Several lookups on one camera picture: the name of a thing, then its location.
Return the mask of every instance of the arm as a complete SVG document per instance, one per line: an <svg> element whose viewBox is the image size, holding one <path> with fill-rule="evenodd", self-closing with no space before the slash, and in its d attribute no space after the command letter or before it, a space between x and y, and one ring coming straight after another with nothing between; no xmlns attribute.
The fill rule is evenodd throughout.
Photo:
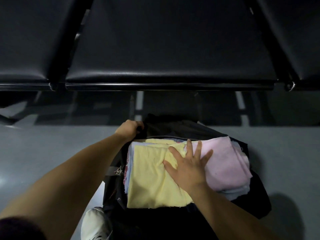
<svg viewBox="0 0 320 240"><path fill-rule="evenodd" d="M170 147L170 152L177 159L178 167L174 169L164 161L164 167L174 181L185 190L196 204L221 240L271 240L278 239L272 232L263 227L254 216L228 201L213 191L206 183L205 165L212 156L211 150L202 159L201 141L193 155L191 141L187 142L187 154L183 158L180 153Z"/></svg>
<svg viewBox="0 0 320 240"><path fill-rule="evenodd" d="M107 168L142 122L127 120L116 132L88 146L45 174L10 202L0 219L23 217L37 224L48 240L70 239Z"/></svg>

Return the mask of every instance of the stack of towels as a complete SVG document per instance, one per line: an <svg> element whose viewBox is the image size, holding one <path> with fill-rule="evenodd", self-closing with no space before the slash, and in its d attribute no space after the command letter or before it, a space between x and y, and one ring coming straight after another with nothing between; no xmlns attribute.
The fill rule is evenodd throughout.
<svg viewBox="0 0 320 240"><path fill-rule="evenodd" d="M133 141L128 150L124 174L128 208L183 207L192 203L191 197L178 187L165 170L163 160L177 168L177 161L168 150L175 147L186 156L187 142L179 139L144 139ZM195 152L198 141L193 141ZM237 142L230 137L202 141L201 157L210 149L213 155L205 166L209 187L234 200L250 190L249 160Z"/></svg>

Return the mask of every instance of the white sneaker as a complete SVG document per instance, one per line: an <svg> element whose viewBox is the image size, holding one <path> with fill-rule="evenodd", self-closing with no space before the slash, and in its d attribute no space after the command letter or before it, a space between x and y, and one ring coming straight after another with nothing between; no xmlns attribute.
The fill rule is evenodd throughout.
<svg viewBox="0 0 320 240"><path fill-rule="evenodd" d="M101 207L88 210L81 226L81 240L110 240L112 225Z"/></svg>

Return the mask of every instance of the black fabric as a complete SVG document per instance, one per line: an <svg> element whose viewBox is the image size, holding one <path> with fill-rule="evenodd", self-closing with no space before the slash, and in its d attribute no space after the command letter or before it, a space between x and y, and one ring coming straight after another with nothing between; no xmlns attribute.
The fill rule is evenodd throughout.
<svg viewBox="0 0 320 240"><path fill-rule="evenodd" d="M88 0L0 0L0 90L57 82Z"/></svg>
<svg viewBox="0 0 320 240"><path fill-rule="evenodd" d="M0 220L0 239L46 240L46 237L34 223L23 218L10 217Z"/></svg>
<svg viewBox="0 0 320 240"><path fill-rule="evenodd" d="M137 135L142 138L191 138L194 140L208 140L216 137L227 136L206 126L193 121L180 120L171 116L148 115L144 121L145 129ZM237 141L243 148L243 152L249 157L248 145ZM129 143L117 154L113 165L125 165ZM250 191L231 201L258 219L266 216L271 211L271 203L259 176L251 170L253 177L250 181ZM187 207L162 207L157 209L127 209L127 197L124 193L123 177L106 177L105 197L103 201L106 214L113 220L130 227L138 226L150 239L163 238L208 238L216 239L213 230L202 216L195 210L194 204Z"/></svg>
<svg viewBox="0 0 320 240"><path fill-rule="evenodd" d="M66 86L276 80L243 0L94 0Z"/></svg>
<svg viewBox="0 0 320 240"><path fill-rule="evenodd" d="M320 87L320 0L249 0L262 31L271 30L292 78Z"/></svg>

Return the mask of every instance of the gray floor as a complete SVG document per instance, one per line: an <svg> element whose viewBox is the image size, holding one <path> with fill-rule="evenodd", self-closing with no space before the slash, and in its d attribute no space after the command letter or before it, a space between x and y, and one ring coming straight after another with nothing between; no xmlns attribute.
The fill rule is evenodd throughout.
<svg viewBox="0 0 320 240"><path fill-rule="evenodd" d="M200 120L249 144L273 210L262 222L288 239L320 234L320 94L270 92L13 93L0 114L0 210L82 148L148 113ZM103 184L88 205L102 204ZM80 239L80 228L72 239Z"/></svg>

